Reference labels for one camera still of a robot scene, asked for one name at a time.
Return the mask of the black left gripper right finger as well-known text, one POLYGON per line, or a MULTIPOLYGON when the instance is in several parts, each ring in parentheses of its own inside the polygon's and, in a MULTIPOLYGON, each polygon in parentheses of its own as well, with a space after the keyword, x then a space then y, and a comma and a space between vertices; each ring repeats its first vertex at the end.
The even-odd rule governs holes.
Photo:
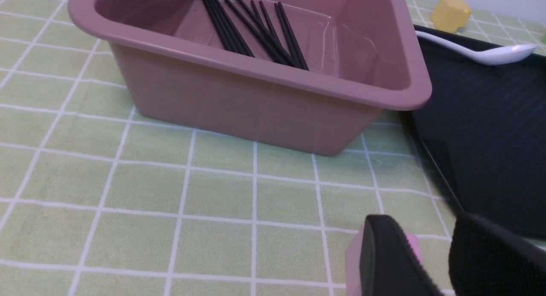
POLYGON ((448 256, 457 296, 543 296, 545 251, 478 215, 456 218, 448 256))

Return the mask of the left gripper pink black left finger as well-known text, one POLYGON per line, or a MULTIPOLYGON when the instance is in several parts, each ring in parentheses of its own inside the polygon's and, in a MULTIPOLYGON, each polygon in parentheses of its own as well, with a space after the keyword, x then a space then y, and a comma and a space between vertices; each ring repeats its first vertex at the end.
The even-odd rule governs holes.
POLYGON ((388 215, 368 215, 345 252, 347 296, 442 296, 417 237, 388 215))

